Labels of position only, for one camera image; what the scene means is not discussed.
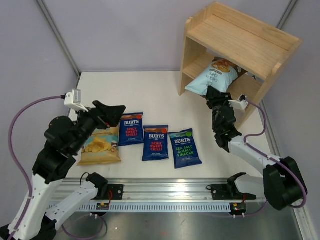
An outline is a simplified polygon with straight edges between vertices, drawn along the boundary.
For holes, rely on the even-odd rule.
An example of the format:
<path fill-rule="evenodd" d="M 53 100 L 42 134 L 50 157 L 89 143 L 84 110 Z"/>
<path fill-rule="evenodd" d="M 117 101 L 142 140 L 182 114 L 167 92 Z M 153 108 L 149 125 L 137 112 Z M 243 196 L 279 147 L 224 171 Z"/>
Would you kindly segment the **light blue cassava chips bag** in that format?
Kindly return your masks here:
<path fill-rule="evenodd" d="M 206 96 L 212 87 L 220 93 L 226 93 L 229 86 L 245 71 L 235 63 L 221 57 L 215 57 L 211 64 L 185 90 L 200 96 Z"/>

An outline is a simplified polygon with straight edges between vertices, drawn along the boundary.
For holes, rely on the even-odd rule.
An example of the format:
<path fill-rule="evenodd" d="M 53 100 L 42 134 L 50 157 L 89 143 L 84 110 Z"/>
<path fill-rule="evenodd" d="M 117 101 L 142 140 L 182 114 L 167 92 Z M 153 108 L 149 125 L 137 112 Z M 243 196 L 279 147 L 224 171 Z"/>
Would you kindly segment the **blue spicy chilli bag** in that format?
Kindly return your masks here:
<path fill-rule="evenodd" d="M 119 122 L 120 147 L 142 144 L 144 142 L 143 112 L 124 113 Z"/>
<path fill-rule="evenodd" d="M 142 161 L 169 159 L 168 125 L 145 125 Z"/>

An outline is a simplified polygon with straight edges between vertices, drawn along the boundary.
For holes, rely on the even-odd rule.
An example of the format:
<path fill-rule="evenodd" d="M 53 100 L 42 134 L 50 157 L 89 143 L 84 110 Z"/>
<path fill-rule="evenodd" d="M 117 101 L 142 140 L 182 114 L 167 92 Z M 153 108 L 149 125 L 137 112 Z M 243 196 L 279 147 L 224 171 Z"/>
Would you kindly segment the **tan salt vinegar chips bag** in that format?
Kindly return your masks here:
<path fill-rule="evenodd" d="M 79 166 L 121 162 L 119 154 L 119 127 L 96 129 L 85 142 Z"/>

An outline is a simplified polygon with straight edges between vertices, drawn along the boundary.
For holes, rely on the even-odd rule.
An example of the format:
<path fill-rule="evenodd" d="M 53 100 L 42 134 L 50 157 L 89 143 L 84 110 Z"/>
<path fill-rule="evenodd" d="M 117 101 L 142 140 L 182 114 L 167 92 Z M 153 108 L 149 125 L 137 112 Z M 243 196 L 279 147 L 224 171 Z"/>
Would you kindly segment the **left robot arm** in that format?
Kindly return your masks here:
<path fill-rule="evenodd" d="M 108 180 L 94 172 L 71 195 L 48 209 L 85 142 L 97 129 L 117 127 L 126 109 L 124 105 L 107 106 L 97 100 L 93 105 L 78 111 L 76 121 L 60 116 L 50 122 L 44 134 L 44 149 L 32 168 L 31 188 L 11 224 L 1 227 L 2 240 L 52 240 L 80 206 L 111 195 Z"/>

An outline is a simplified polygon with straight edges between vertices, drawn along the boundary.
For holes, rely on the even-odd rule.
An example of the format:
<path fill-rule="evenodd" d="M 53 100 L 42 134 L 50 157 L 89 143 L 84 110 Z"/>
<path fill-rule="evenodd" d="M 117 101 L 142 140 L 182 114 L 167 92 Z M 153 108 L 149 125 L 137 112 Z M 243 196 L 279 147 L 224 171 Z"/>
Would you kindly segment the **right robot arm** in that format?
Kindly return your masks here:
<path fill-rule="evenodd" d="M 233 100 L 230 93 L 219 92 L 212 86 L 208 87 L 205 99 L 212 111 L 212 130 L 217 145 L 243 159 L 262 174 L 260 189 L 267 202 L 278 211 L 286 207 L 304 207 L 308 189 L 297 162 L 289 156 L 281 158 L 266 153 L 249 141 L 249 138 L 263 135 L 267 125 L 263 125 L 262 132 L 247 135 L 242 135 L 235 126 L 234 109 L 244 109 L 247 106 L 260 109 L 260 106 L 245 95 Z"/>

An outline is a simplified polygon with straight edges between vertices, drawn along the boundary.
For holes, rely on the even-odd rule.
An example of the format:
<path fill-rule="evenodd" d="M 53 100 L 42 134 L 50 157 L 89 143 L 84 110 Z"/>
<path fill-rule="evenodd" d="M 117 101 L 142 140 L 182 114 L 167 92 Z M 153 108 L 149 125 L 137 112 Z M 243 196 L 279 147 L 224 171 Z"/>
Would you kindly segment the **wooden two-tier shelf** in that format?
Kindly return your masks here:
<path fill-rule="evenodd" d="M 178 94 L 202 73 L 216 56 L 246 70 L 229 92 L 246 95 L 259 104 L 282 74 L 302 40 L 220 2 L 188 18 L 184 26 Z"/>

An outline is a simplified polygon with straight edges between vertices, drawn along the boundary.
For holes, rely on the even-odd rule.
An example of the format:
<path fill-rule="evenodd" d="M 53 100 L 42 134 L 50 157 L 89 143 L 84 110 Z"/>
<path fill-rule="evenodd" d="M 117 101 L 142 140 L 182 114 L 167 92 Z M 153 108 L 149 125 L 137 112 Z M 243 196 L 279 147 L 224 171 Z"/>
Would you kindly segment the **blue sea salt vinegar bag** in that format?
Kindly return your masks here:
<path fill-rule="evenodd" d="M 202 164 L 194 140 L 192 128 L 179 132 L 169 132 L 168 135 L 170 137 L 173 150 L 175 169 Z"/>

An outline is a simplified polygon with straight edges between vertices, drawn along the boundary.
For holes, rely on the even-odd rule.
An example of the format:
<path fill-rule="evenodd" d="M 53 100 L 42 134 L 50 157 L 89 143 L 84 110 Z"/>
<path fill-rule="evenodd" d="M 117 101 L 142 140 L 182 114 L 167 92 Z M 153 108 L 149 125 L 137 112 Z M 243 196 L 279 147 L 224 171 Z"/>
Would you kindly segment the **left black base bracket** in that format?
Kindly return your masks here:
<path fill-rule="evenodd" d="M 124 185 L 123 184 L 108 184 L 107 190 L 105 194 L 100 197 L 96 198 L 97 200 L 122 200 L 124 195 Z"/>

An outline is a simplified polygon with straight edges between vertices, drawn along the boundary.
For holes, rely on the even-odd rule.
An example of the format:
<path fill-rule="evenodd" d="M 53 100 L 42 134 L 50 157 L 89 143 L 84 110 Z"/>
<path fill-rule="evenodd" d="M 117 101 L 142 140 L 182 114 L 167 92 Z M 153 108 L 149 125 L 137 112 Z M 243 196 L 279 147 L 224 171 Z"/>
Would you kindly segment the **black base bracket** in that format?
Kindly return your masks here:
<path fill-rule="evenodd" d="M 107 190 L 105 194 L 100 197 L 96 198 L 97 200 L 122 200 L 124 195 L 124 185 L 123 184 L 108 184 Z"/>
<path fill-rule="evenodd" d="M 237 197 L 232 192 L 228 184 L 210 184 L 206 189 L 211 192 L 213 200 L 236 200 Z"/>

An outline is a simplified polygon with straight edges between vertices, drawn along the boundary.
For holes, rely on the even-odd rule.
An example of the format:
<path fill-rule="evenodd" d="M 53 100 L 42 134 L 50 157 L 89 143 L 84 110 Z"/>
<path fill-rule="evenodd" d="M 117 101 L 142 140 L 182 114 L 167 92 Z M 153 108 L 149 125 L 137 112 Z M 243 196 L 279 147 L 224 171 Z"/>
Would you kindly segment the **aluminium mounting rail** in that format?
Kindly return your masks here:
<path fill-rule="evenodd" d="M 225 184 L 225 178 L 110 178 L 109 184 L 123 185 L 125 202 L 211 201 L 211 184 Z"/>

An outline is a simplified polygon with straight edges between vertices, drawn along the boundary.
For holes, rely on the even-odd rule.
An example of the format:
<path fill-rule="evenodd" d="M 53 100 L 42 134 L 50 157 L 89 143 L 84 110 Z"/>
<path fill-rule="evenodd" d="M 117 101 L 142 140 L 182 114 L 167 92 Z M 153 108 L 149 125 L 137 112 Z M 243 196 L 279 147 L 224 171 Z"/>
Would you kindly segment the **right black base bracket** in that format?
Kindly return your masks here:
<path fill-rule="evenodd" d="M 206 189 L 211 192 L 213 200 L 236 200 L 237 197 L 232 192 L 228 184 L 210 184 Z"/>

